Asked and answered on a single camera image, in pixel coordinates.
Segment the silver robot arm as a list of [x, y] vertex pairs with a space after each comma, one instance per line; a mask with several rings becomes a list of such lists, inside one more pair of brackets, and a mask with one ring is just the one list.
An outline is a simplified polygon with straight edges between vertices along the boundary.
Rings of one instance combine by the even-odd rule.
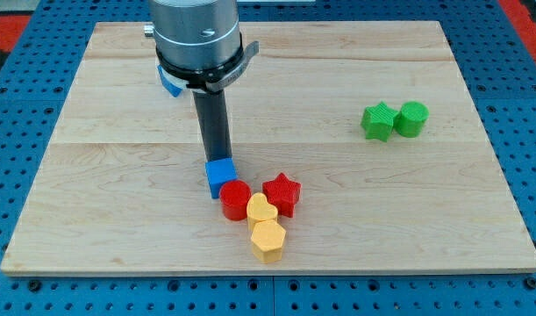
[[162, 69], [189, 90], [217, 93], [259, 53], [243, 45], [235, 0], [149, 0]]

